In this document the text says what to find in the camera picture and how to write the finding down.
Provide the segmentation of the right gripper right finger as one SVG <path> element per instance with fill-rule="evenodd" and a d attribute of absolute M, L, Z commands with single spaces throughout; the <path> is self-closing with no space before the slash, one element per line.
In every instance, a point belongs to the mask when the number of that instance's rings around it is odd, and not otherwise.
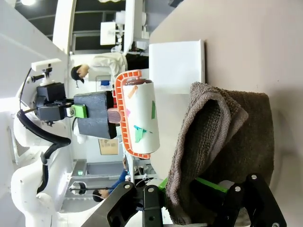
<path fill-rule="evenodd" d="M 259 174 L 249 174 L 242 183 L 226 189 L 196 178 L 195 198 L 216 213 L 212 227 L 233 227 L 240 209 L 245 208 L 252 227 L 286 227 L 286 220 L 272 191 Z"/>

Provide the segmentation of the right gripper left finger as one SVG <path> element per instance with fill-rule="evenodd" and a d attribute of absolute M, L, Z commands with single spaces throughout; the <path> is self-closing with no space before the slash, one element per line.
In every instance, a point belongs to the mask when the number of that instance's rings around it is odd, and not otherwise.
<path fill-rule="evenodd" d="M 156 185 L 136 187 L 132 182 L 122 182 L 112 191 L 108 201 L 110 227 L 125 227 L 139 211 L 143 227 L 164 226 L 162 208 L 166 206 L 166 198 L 164 190 Z"/>

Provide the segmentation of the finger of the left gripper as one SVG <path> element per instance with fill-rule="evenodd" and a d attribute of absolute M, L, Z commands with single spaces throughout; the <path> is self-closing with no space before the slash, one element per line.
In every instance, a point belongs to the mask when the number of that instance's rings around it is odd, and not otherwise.
<path fill-rule="evenodd" d="M 87 108 L 85 105 L 67 103 L 63 107 L 63 118 L 66 117 L 87 118 Z"/>

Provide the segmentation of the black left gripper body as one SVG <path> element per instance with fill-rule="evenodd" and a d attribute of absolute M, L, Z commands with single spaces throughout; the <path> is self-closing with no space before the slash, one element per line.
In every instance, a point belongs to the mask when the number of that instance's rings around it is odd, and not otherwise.
<path fill-rule="evenodd" d="M 41 121 L 60 121 L 66 117 L 66 111 L 61 106 L 41 106 L 35 114 Z"/>

